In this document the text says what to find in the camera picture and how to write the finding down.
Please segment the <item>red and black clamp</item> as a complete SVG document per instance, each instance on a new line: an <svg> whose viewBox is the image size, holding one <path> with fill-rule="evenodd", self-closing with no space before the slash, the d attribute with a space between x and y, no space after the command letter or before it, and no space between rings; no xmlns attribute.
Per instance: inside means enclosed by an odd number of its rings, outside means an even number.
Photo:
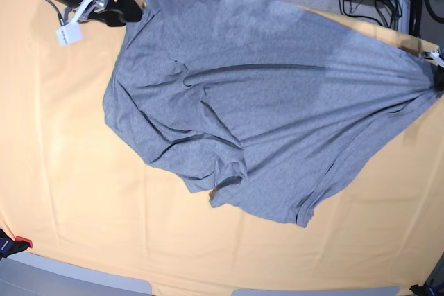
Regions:
<svg viewBox="0 0 444 296"><path fill-rule="evenodd" d="M33 248L33 242L20 236L11 238L2 229L0 230L0 257L8 258L10 255L24 252Z"/></svg>

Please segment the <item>grey t-shirt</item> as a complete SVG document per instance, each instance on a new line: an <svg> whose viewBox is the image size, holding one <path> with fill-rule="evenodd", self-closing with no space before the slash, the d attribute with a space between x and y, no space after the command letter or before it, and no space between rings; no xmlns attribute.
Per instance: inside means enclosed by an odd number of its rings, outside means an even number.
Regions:
<svg viewBox="0 0 444 296"><path fill-rule="evenodd" d="M212 207L305 227L443 94L429 62L283 0L145 2L105 123Z"/></svg>

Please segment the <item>yellow table cloth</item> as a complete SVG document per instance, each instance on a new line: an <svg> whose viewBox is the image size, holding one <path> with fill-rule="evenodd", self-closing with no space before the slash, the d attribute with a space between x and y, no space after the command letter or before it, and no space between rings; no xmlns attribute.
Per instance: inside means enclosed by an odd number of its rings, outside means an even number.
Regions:
<svg viewBox="0 0 444 296"><path fill-rule="evenodd" d="M155 295L421 284L443 253L443 103L383 147L305 228L151 168L102 100L124 29L61 47L43 0L1 0L1 228L32 253L148 281Z"/></svg>

